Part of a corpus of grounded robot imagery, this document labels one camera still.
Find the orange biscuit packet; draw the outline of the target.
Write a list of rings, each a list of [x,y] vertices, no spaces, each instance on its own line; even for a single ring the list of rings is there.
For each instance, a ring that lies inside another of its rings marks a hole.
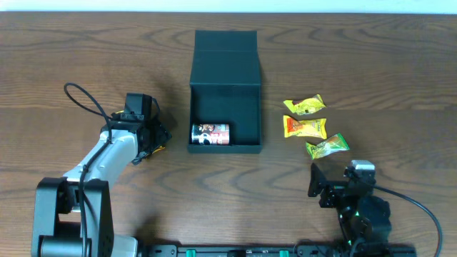
[[[156,149],[152,152],[152,154],[157,153],[157,152],[159,152],[159,151],[162,151],[162,150],[164,150],[164,149],[165,149],[165,146],[159,146],[158,148],[156,148]]]

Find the red Pringles can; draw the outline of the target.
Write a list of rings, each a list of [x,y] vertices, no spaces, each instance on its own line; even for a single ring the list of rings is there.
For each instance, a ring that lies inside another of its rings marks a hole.
[[[191,142],[197,145],[229,145],[229,125],[194,124],[191,130]]]

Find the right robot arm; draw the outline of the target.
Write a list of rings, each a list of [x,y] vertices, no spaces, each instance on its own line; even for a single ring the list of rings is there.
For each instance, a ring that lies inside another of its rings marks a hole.
[[[330,181],[311,164],[309,197],[319,197],[321,208],[333,208],[343,234],[340,256],[382,256],[388,253],[392,230],[389,203],[373,195],[376,168],[366,160],[352,160],[345,168],[347,181]]]

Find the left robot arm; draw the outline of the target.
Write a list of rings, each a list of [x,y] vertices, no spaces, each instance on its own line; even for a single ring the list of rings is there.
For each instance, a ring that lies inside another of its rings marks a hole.
[[[171,138],[155,98],[129,93],[95,147],[59,178],[36,187],[32,256],[145,256],[133,236],[114,232],[110,191],[129,164],[138,165]]]

